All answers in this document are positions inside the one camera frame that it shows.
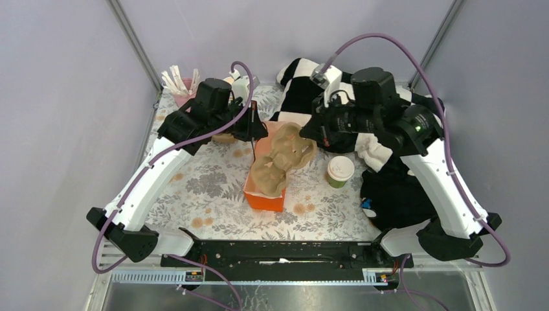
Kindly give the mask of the brown cardboard cup carrier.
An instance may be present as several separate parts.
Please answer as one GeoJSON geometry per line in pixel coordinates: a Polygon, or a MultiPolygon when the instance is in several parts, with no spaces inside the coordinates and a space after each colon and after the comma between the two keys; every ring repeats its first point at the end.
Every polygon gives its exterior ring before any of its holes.
{"type": "Polygon", "coordinates": [[[300,136],[295,122],[267,121],[269,135],[256,143],[256,157],[249,171],[251,191],[277,198],[289,183],[289,173],[308,164],[317,153],[317,143],[300,136]]]}

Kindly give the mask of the white plastic cup lid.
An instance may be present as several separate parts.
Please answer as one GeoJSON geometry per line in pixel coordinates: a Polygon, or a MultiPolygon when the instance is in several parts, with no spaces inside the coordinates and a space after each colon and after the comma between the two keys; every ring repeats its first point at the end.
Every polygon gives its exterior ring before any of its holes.
{"type": "Polygon", "coordinates": [[[336,156],[328,162],[327,171],[330,170],[338,175],[352,175],[355,172],[353,161],[345,156],[336,156]]]}

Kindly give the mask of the orange paper bag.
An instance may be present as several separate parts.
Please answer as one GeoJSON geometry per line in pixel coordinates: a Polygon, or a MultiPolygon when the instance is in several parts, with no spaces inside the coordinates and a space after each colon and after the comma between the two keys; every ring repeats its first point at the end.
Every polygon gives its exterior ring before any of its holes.
{"type": "Polygon", "coordinates": [[[268,135],[256,143],[243,191],[253,209],[281,212],[289,171],[302,168],[314,148],[300,137],[297,123],[267,121],[265,125],[268,135]]]}

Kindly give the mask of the green paper coffee cup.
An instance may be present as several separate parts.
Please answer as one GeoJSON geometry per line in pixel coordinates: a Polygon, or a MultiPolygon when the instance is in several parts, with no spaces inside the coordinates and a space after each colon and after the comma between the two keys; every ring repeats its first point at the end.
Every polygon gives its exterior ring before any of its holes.
{"type": "Polygon", "coordinates": [[[342,188],[343,186],[345,186],[345,184],[347,183],[347,181],[351,178],[352,175],[338,175],[330,170],[327,171],[326,173],[326,176],[327,176],[327,181],[329,183],[329,185],[335,189],[339,189],[339,188],[342,188]]]}

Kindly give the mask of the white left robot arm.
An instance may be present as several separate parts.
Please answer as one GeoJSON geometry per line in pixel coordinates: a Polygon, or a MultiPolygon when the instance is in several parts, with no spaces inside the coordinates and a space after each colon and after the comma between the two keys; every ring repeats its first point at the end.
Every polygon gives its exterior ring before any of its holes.
{"type": "Polygon", "coordinates": [[[232,83],[208,78],[194,98],[168,114],[137,171],[104,208],[93,207],[87,221],[118,248],[125,258],[140,262],[150,255],[175,255],[185,266],[197,264],[199,246],[181,229],[146,225],[150,209],[165,186],[213,135],[230,133],[241,141],[266,137],[267,131],[252,108],[256,77],[241,76],[232,83]]]}

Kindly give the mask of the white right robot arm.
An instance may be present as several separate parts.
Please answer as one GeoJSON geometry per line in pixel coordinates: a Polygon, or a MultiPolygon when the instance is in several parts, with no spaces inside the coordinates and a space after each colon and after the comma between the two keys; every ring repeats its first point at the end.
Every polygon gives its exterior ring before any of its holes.
{"type": "Polygon", "coordinates": [[[322,93],[312,102],[301,136],[328,147],[343,133],[375,135],[415,175],[436,211],[419,224],[385,231],[371,250],[373,262],[387,267],[397,256],[419,252],[440,261],[473,262],[482,235],[494,233],[501,219],[476,202],[454,166],[443,114],[403,97],[393,75],[379,67],[351,76],[347,100],[339,69],[320,65],[311,81],[322,93]]]}

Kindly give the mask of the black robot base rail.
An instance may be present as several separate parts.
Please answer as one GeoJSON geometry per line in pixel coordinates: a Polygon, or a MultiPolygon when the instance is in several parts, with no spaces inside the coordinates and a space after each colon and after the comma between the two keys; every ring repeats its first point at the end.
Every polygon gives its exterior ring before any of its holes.
{"type": "Polygon", "coordinates": [[[198,240],[185,258],[230,281],[363,281],[364,269],[414,265],[369,242],[198,240]]]}

